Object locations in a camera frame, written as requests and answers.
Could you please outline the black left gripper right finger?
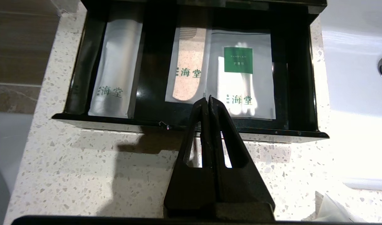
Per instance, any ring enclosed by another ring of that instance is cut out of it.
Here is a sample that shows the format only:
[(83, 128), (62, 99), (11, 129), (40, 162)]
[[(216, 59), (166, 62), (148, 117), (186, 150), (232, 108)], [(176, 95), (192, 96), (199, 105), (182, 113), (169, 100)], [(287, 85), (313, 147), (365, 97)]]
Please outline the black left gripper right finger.
[(272, 217), (275, 203), (225, 105), (209, 97), (218, 217)]

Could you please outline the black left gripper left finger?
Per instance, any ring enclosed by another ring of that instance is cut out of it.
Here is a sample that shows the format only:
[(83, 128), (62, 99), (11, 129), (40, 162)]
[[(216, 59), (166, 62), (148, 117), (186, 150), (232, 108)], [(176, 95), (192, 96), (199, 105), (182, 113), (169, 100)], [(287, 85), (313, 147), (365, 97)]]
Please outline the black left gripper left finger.
[[(202, 167), (189, 167), (195, 128), (201, 123)], [(213, 151), (211, 147), (209, 110), (205, 98), (195, 102), (189, 126), (180, 146), (164, 199), (166, 217), (207, 217), (216, 200)]]

